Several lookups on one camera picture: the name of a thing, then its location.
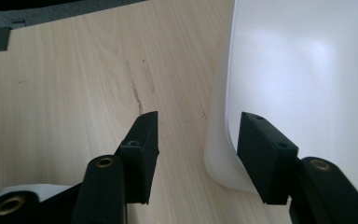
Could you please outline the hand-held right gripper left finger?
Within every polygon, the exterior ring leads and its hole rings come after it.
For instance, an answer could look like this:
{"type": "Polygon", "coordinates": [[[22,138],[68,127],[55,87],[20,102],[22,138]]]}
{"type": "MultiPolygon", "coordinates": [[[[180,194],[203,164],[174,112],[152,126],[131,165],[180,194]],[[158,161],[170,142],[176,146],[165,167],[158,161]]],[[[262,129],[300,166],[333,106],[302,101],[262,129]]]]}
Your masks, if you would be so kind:
{"type": "Polygon", "coordinates": [[[126,203],[149,203],[158,159],[158,111],[140,115],[120,143],[126,203]]]}

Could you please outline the grey tape strip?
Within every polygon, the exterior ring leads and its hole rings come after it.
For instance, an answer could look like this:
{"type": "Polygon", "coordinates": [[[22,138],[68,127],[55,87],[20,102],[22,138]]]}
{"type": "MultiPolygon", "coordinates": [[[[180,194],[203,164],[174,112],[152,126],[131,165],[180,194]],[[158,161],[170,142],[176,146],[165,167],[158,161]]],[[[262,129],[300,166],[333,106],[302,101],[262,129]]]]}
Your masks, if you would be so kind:
{"type": "Polygon", "coordinates": [[[25,20],[13,20],[9,26],[0,27],[0,51],[7,51],[11,31],[25,26],[25,20]]]}

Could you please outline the white plastic storage bin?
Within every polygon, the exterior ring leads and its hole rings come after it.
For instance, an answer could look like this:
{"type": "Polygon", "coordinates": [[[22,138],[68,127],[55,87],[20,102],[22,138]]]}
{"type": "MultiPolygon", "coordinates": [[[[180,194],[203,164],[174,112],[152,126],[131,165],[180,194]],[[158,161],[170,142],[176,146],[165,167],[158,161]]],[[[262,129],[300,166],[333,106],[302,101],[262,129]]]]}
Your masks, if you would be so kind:
{"type": "Polygon", "coordinates": [[[358,0],[233,0],[206,133],[219,184],[254,191],[237,156],[241,113],[337,165],[358,190],[358,0]]]}

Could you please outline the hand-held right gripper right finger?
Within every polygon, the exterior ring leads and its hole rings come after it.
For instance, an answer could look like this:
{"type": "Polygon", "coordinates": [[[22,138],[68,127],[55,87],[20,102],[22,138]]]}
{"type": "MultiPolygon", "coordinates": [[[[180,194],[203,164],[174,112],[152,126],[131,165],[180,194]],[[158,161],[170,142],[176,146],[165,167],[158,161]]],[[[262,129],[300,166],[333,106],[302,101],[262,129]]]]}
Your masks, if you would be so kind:
{"type": "Polygon", "coordinates": [[[298,146],[267,119],[242,112],[237,155],[262,201],[286,204],[298,146]]]}

